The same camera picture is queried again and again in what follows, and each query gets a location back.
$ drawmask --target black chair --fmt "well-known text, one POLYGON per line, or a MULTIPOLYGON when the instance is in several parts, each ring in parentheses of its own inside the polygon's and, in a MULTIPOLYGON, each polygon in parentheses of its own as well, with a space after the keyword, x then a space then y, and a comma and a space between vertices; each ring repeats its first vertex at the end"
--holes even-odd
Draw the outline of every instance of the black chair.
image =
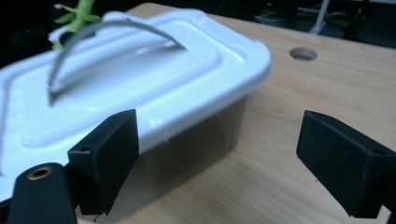
POLYGON ((362 0, 344 39, 396 49, 396 5, 362 0))

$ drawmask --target white lid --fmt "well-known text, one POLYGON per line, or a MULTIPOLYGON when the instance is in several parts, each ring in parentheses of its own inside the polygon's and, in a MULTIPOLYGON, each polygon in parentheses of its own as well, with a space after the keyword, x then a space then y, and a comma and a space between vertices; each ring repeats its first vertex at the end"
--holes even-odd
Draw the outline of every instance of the white lid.
POLYGON ((147 20, 111 12, 104 20, 141 20, 158 35, 111 28, 81 41, 56 85, 71 87, 49 106, 47 80, 58 52, 0 70, 0 202, 15 178, 44 162, 67 163, 67 150, 108 116, 135 108, 140 153, 247 96, 268 78, 271 56, 197 10, 147 20))

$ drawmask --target metal handle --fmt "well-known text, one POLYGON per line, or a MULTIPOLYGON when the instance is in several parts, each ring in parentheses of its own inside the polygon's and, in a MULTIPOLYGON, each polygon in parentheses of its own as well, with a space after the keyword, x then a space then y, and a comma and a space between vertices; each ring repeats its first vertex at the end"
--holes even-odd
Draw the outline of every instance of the metal handle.
POLYGON ((150 31, 156 35, 160 35, 165 39, 171 40, 175 42, 175 44, 180 47, 181 49, 185 49, 185 47, 175 40, 172 36, 168 33, 161 31, 153 26, 146 25, 145 23, 137 22, 137 21, 103 21, 97 22, 90 25, 87 25, 84 29, 76 33, 75 35, 71 36, 66 43, 64 44, 64 48, 61 49, 61 53, 59 54, 58 58, 54 62, 52 69, 49 73, 49 81, 48 81, 48 96, 49 96, 49 105, 53 105, 55 98, 56 98, 56 91, 52 89, 53 83, 55 82, 56 77, 58 76, 58 71, 64 61, 64 58, 70 52, 71 48, 73 48, 77 42, 89 35, 92 35, 96 30, 102 29, 105 27, 110 26, 130 26, 134 28, 139 28, 142 30, 150 31))

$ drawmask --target black clamp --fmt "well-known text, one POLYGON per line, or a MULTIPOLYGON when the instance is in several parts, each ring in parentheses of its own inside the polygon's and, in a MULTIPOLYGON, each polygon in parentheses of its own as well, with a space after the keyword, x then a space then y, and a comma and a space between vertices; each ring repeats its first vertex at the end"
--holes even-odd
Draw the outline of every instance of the black clamp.
POLYGON ((345 123, 305 111, 297 155, 352 217, 396 223, 396 153, 345 123))
POLYGON ((45 163, 19 175, 0 220, 77 223, 78 205, 83 215, 108 214, 139 155, 135 110, 109 117, 67 154, 65 167, 45 163))

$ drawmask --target plastic container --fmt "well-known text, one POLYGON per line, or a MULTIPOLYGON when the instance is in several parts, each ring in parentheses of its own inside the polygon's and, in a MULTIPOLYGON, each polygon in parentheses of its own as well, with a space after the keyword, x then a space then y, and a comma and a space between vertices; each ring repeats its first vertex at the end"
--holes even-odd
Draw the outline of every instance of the plastic container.
MULTIPOLYGON (((212 120, 207 128, 233 127, 237 132, 241 100, 269 76, 271 56, 263 43, 203 12, 179 10, 146 20, 119 12, 104 16, 104 21, 111 20, 141 21, 165 31, 185 48, 138 29, 99 31, 80 41, 64 60, 53 84, 58 94, 53 105, 48 78, 58 51, 0 70, 0 202, 11 197, 18 174, 44 162, 66 164, 68 149, 102 120, 126 109, 137 112, 142 158, 224 111, 235 114, 235 119, 231 116, 216 125, 212 120)), ((211 151, 232 148, 234 131, 217 135, 227 147, 211 151)), ((191 138, 204 133, 210 132, 200 131, 191 138)))

